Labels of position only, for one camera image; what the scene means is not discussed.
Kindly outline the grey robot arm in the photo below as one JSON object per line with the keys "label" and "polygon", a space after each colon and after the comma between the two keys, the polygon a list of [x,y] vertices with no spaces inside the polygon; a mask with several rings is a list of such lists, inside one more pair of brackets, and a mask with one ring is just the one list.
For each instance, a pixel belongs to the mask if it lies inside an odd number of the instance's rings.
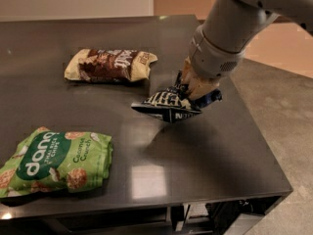
{"label": "grey robot arm", "polygon": [[252,38],[283,16],[313,34],[313,0],[216,0],[189,45],[182,73],[191,100],[235,70]]}

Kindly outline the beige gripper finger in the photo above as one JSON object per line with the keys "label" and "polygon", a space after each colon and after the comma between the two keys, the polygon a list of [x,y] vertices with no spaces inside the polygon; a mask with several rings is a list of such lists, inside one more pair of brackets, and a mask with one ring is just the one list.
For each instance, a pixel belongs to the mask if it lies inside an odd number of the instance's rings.
{"label": "beige gripper finger", "polygon": [[181,74],[181,83],[188,84],[192,77],[192,65],[190,62],[190,58],[186,58],[184,61],[184,67],[182,69]]}
{"label": "beige gripper finger", "polygon": [[190,100],[197,100],[210,93],[219,86],[219,78],[201,78],[193,70],[189,72],[190,80],[188,85],[188,97]]}

